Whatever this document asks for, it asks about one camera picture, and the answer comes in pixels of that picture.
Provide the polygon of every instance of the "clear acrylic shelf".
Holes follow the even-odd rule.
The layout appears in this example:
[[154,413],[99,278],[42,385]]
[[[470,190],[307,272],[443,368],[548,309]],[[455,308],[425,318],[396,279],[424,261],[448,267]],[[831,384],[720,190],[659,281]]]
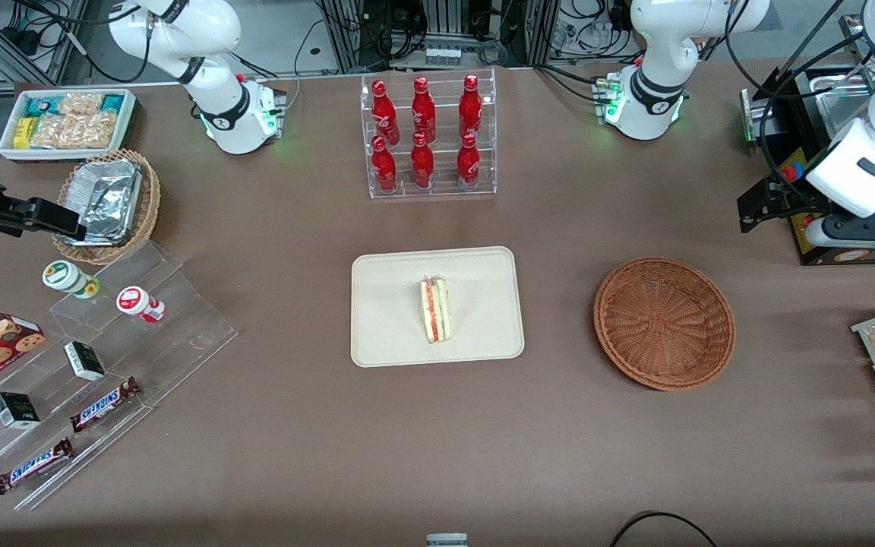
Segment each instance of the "clear acrylic shelf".
[[[0,422],[0,474],[51,449],[63,437],[69,437],[75,451],[73,460],[53,464],[7,492],[15,500],[15,509],[31,509],[45,501],[237,335],[180,267],[150,242],[119,258],[97,273],[99,295],[87,301],[67,296],[54,305],[39,323],[49,336],[48,343],[34,356],[14,364],[13,371],[0,375],[0,391],[28,394],[42,420],[25,432]],[[163,301],[164,319],[146,323],[121,314],[114,301],[128,285],[139,285]],[[106,370],[102,380],[86,381],[73,374],[63,350],[70,340],[93,347]],[[143,389],[141,394],[128,398],[83,432],[73,433],[70,416],[131,376]]]
[[[479,77],[479,94],[482,96],[482,128],[476,135],[475,146],[482,161],[479,163],[479,183],[472,191],[458,188],[458,151],[461,149],[461,134],[458,132],[458,101],[465,86],[465,76],[475,74]],[[497,181],[497,118],[494,70],[449,70],[428,72],[428,89],[434,97],[437,110],[437,140],[431,143],[434,152],[434,184],[422,190],[414,184],[410,152],[413,150],[413,117],[410,106],[414,100],[413,76],[404,73],[384,73],[362,77],[360,105],[362,133],[364,134],[364,154],[367,157],[367,180],[371,198],[427,198],[434,196],[473,196],[474,194],[495,194]],[[369,87],[374,80],[387,84],[387,94],[396,107],[396,125],[400,130],[400,142],[390,147],[396,160],[396,183],[398,190],[393,194],[380,191],[374,177],[371,156],[371,139],[376,135],[374,126],[374,94]]]

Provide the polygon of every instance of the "red bottle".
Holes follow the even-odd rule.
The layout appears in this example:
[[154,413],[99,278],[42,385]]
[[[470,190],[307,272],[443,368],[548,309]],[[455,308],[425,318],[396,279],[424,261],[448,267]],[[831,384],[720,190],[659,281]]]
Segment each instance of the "red bottle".
[[410,153],[410,163],[414,165],[414,184],[427,190],[434,182],[434,152],[428,146],[427,136],[423,132],[414,134],[414,150]]
[[461,145],[458,151],[458,188],[475,190],[479,184],[479,162],[482,160],[475,149],[475,134],[466,134],[461,139]]
[[410,112],[414,115],[414,131],[422,132],[428,142],[434,142],[438,138],[438,119],[426,77],[414,77],[414,103],[410,105]]
[[375,80],[371,85],[374,90],[374,125],[377,134],[387,139],[387,144],[396,146],[400,142],[400,130],[396,128],[396,108],[387,96],[387,86],[383,80]]
[[459,132],[465,138],[469,132],[479,134],[482,128],[482,96],[479,96],[479,77],[469,74],[465,76],[465,93],[462,93],[461,103],[458,103]]
[[380,135],[374,135],[371,140],[374,145],[374,155],[371,163],[374,164],[374,176],[380,186],[380,191],[385,194],[393,194],[396,191],[396,163],[393,155],[387,150],[387,142]]

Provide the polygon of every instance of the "brown wicker basket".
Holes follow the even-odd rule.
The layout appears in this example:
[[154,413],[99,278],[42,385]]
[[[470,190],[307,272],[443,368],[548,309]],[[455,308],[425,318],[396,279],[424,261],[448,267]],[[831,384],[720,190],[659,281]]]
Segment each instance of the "brown wicker basket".
[[593,325],[624,374],[665,391],[701,387],[725,369],[735,322],[718,287],[679,260],[621,264],[600,285]]
[[[119,247],[74,247],[60,242],[56,236],[52,237],[52,243],[59,249],[66,258],[77,261],[86,262],[88,264],[96,264],[97,266],[105,266],[110,264],[115,258],[121,256],[131,247],[139,245],[150,238],[150,233],[153,232],[153,225],[157,222],[157,208],[160,207],[160,181],[157,180],[157,173],[150,168],[150,163],[139,153],[131,150],[118,150],[116,152],[104,153],[102,156],[90,158],[85,163],[100,163],[112,162],[113,160],[131,160],[138,163],[144,170],[144,180],[141,183],[140,197],[137,198],[137,211],[134,214],[134,226],[131,239]],[[66,201],[66,193],[69,191],[70,182],[73,180],[73,173],[66,177],[66,184],[59,191],[59,202]]]

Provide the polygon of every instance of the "tabletop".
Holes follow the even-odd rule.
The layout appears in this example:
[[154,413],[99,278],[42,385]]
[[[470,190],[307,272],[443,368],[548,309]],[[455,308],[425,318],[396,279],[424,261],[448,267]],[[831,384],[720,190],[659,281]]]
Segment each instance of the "tabletop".
[[[650,142],[537,72],[496,76],[498,193],[412,204],[369,200],[358,77],[303,81],[284,138],[246,156],[206,138],[180,86],[135,87],[153,240],[241,333],[39,508],[2,496],[0,545],[597,545],[645,509],[722,545],[875,544],[875,377],[848,332],[875,316],[875,267],[799,266],[781,221],[740,233],[765,166],[739,73],[702,63]],[[0,181],[55,198],[70,168],[4,161]],[[515,256],[520,357],[353,364],[358,256],[486,245]],[[597,342],[597,287],[647,255],[730,302],[738,343],[707,387],[642,387]],[[55,258],[42,233],[0,235],[0,311],[45,314]],[[621,544],[697,540],[647,520]]]

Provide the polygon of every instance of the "red lid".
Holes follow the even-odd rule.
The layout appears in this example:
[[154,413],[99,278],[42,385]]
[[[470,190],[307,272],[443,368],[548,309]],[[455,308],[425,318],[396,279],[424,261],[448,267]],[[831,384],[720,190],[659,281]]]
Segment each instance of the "red lid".
[[383,83],[383,80],[374,80],[371,89],[374,90],[375,97],[383,97],[387,94],[387,85]]

